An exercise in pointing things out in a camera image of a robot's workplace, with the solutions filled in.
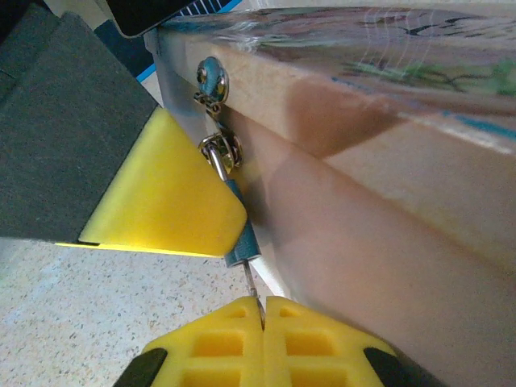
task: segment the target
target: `metal hinge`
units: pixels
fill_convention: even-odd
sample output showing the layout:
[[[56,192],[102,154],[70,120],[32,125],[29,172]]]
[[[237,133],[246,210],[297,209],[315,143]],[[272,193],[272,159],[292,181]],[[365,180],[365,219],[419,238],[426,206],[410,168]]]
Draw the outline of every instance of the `metal hinge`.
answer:
[[[226,173],[229,174],[242,164],[242,147],[238,137],[218,120],[222,104],[229,93],[229,79],[218,59],[209,56],[199,64],[197,80],[200,91],[195,93],[193,99],[206,108],[206,113],[214,120],[217,128],[215,134],[201,141],[199,150],[212,164],[210,148],[217,149]]]

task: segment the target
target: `metal rod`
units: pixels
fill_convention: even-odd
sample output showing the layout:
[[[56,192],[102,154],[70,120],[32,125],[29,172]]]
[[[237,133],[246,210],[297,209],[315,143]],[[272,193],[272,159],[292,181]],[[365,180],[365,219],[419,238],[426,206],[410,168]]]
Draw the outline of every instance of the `metal rod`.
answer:
[[[206,148],[208,150],[211,166],[215,169],[222,181],[227,181],[226,167],[224,167],[223,158],[220,156],[218,149],[212,144],[206,145]]]
[[[251,266],[249,265],[249,261],[245,260],[242,262],[243,272],[245,273],[246,280],[248,281],[248,289],[249,293],[252,297],[256,299],[256,303],[258,304],[258,310],[260,311],[260,320],[261,320],[261,328],[265,328],[265,310],[264,306],[261,305],[260,298],[258,297],[258,290],[256,289],[255,281],[252,279]]]
[[[249,265],[249,261],[245,260],[242,262],[243,272],[245,273],[246,280],[248,281],[248,290],[249,294],[253,297],[258,297],[258,290],[256,290],[255,281],[252,279],[251,266]]]

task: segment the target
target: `metal screw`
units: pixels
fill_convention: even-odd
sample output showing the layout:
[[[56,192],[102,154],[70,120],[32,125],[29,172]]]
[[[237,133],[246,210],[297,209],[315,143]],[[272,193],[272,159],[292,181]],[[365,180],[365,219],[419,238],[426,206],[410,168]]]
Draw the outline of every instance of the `metal screw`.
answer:
[[[206,83],[207,77],[208,72],[202,65],[200,65],[197,69],[197,82],[199,82],[201,85],[204,85]]]

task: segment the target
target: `yellow clamp jaw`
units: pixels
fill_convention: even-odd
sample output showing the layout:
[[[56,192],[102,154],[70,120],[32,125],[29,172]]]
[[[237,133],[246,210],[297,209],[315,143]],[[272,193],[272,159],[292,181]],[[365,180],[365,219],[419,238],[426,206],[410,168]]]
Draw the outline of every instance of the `yellow clamp jaw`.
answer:
[[[285,298],[240,298],[152,341],[114,387],[409,387],[383,341]]]

